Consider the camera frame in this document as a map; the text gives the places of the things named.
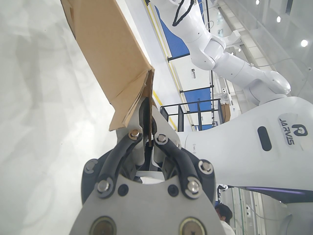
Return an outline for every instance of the black hair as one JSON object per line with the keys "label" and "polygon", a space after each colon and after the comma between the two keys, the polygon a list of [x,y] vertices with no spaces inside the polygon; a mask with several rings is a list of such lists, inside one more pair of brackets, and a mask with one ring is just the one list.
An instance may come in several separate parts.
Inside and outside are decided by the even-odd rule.
{"label": "black hair", "polygon": [[215,209],[219,210],[219,214],[221,217],[225,217],[225,222],[229,224],[230,219],[233,217],[233,213],[230,208],[222,203],[215,206]]}

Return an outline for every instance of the recessed light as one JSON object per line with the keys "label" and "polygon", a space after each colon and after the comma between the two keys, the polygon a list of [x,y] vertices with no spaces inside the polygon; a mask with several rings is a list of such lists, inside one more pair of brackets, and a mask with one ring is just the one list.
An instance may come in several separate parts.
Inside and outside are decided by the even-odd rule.
{"label": "recessed light", "polygon": [[306,47],[308,45],[308,41],[307,40],[302,40],[301,41],[301,46]]}

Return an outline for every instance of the logo sign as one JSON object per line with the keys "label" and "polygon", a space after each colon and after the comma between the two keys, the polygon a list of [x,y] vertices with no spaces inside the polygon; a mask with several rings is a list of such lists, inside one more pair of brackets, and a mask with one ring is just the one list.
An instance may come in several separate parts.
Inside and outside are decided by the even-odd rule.
{"label": "logo sign", "polygon": [[195,69],[191,69],[191,77],[192,77],[192,79],[196,78]]}
{"label": "logo sign", "polygon": [[278,117],[278,123],[288,146],[303,150],[303,145],[306,143],[304,137],[308,135],[308,130],[302,118],[298,114],[286,113]]}
{"label": "logo sign", "polygon": [[307,136],[308,131],[304,125],[292,125],[292,128],[296,128],[297,130],[294,131],[296,136]]}

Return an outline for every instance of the cardboard box on shelf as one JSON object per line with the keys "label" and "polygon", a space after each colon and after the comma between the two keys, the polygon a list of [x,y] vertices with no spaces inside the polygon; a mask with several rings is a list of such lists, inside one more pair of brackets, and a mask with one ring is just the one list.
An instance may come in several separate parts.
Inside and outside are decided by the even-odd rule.
{"label": "cardboard box on shelf", "polygon": [[228,122],[230,120],[230,107],[229,104],[221,105],[224,122]]}
{"label": "cardboard box on shelf", "polygon": [[152,112],[154,69],[116,0],[60,1],[80,49],[115,109],[110,131],[127,127],[142,96],[149,97]]}

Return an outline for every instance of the white shirt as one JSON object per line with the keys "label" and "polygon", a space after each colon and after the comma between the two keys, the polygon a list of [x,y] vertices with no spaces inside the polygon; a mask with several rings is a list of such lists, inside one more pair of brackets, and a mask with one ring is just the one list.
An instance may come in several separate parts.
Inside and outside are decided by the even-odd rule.
{"label": "white shirt", "polygon": [[233,229],[224,221],[221,220],[224,232],[226,235],[235,235],[235,232],[233,231]]}

